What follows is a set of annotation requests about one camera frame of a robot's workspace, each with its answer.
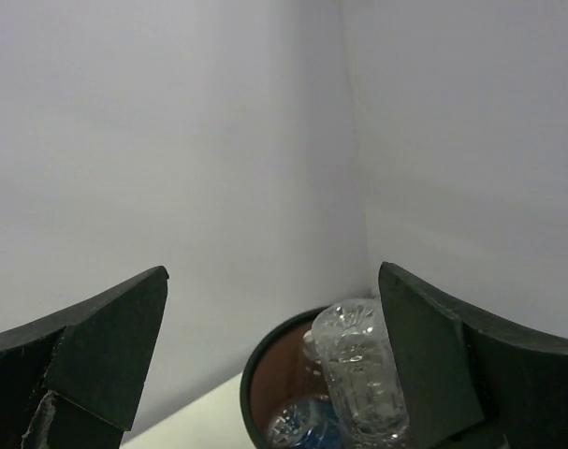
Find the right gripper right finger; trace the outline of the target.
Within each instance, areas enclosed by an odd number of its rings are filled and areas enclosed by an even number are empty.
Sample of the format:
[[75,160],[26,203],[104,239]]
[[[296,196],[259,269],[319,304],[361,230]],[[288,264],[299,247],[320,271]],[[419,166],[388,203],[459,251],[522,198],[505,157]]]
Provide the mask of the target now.
[[568,339],[396,264],[378,284],[416,448],[568,448]]

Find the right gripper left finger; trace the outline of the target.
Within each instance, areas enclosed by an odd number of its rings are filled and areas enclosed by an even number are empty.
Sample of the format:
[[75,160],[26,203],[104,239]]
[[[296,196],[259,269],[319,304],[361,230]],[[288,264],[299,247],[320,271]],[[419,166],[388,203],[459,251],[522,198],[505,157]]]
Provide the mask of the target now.
[[0,332],[0,448],[117,448],[131,430],[167,301],[150,268]]

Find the clear bottle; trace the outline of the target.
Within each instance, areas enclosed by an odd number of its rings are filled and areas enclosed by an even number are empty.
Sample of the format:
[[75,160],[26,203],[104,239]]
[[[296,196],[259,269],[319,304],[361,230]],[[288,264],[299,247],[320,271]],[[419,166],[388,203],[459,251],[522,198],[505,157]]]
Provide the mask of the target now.
[[312,337],[348,445],[403,443],[409,417],[381,303],[352,298],[333,304],[314,318]]

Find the blue label bottle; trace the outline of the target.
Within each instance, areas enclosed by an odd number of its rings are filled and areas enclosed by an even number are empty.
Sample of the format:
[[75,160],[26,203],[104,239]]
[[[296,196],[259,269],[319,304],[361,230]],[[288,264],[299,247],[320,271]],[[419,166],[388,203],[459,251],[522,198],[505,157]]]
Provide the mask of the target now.
[[338,418],[323,395],[287,401],[269,420],[265,438],[272,448],[342,448]]

